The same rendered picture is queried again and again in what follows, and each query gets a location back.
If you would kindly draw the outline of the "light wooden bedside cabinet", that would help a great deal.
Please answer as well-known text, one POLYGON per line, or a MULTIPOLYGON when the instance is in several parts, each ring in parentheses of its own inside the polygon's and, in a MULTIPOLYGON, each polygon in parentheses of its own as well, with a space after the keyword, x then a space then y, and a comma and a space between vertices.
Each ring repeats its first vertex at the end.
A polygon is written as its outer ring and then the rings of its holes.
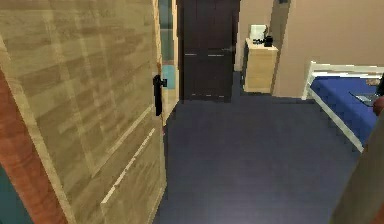
POLYGON ((247 54, 244 55, 244 91, 270 94, 278 49, 254 44, 246 39, 247 54))

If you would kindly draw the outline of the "white box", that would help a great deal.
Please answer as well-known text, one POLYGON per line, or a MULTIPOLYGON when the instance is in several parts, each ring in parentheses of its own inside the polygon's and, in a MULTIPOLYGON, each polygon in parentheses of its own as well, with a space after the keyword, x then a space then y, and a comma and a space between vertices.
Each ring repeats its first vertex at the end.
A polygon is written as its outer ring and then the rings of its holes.
POLYGON ((268 32, 268 26, 265 24, 252 24, 250 26, 249 38, 252 40, 262 40, 268 32))

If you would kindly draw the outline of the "dark brown wardrobe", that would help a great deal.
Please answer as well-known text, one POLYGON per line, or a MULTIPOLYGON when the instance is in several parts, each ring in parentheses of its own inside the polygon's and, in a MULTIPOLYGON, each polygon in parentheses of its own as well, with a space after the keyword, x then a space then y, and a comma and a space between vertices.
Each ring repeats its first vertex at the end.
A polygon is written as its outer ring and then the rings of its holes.
POLYGON ((240 0, 177 0, 180 97, 232 96, 240 0))

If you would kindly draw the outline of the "white bed with blue cover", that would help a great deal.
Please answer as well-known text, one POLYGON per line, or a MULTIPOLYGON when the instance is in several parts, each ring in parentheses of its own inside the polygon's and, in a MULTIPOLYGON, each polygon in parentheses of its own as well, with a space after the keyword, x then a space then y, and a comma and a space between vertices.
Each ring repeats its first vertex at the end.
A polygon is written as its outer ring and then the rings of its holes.
POLYGON ((351 95, 375 94, 371 80, 381 79, 384 67, 331 65, 311 61, 304 78, 301 99, 313 99, 333 123, 362 152, 376 123, 372 107, 351 95))

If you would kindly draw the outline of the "light wooden room door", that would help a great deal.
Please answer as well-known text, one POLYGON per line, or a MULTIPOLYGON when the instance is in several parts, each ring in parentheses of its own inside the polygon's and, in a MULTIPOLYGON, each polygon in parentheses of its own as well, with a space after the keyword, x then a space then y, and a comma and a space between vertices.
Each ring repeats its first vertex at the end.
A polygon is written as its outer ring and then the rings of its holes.
POLYGON ((33 224, 152 224, 157 0, 0 0, 0 166, 33 224))

